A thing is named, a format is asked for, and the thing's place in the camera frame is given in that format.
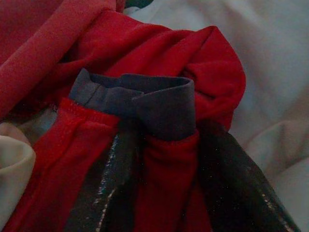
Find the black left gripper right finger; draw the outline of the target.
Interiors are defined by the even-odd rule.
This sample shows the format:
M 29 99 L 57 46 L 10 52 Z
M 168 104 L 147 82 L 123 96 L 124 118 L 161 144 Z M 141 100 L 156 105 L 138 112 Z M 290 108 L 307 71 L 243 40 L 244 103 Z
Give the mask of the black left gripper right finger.
M 219 123 L 197 123 L 197 176 L 213 232 L 301 232 L 257 164 Z

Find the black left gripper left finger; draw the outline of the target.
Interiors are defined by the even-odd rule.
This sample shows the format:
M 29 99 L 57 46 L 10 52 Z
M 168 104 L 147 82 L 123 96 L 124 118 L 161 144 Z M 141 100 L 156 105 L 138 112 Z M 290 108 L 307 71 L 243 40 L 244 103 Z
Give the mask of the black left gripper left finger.
M 140 124 L 122 119 L 113 142 L 89 169 L 65 232 L 133 232 Z

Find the red jersey navy trim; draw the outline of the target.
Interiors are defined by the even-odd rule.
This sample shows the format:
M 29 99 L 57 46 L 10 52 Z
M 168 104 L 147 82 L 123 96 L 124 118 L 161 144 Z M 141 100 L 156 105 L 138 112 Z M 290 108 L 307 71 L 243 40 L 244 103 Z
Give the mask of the red jersey navy trim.
M 217 27 L 171 30 L 125 0 L 0 0 L 0 121 L 49 107 L 25 192 L 3 232 L 65 232 L 118 123 L 140 124 L 133 232 L 212 232 L 198 181 L 197 123 L 230 128 L 245 89 Z

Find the pale white laundry cloth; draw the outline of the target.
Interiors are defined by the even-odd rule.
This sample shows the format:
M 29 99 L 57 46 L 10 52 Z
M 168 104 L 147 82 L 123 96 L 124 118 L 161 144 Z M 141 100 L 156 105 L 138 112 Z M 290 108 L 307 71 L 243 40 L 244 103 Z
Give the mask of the pale white laundry cloth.
M 126 16 L 171 30 L 219 29 L 245 74 L 227 131 L 261 169 L 301 232 L 309 232 L 309 0 L 152 0 Z M 34 143 L 55 113 L 46 107 L 27 119 L 0 121 L 0 145 L 16 142 L 30 150 L 12 165 L 11 176 L 0 178 L 0 184 L 22 185 L 15 201 L 11 191 L 2 190 L 0 215 L 8 214 L 1 232 L 32 175 Z

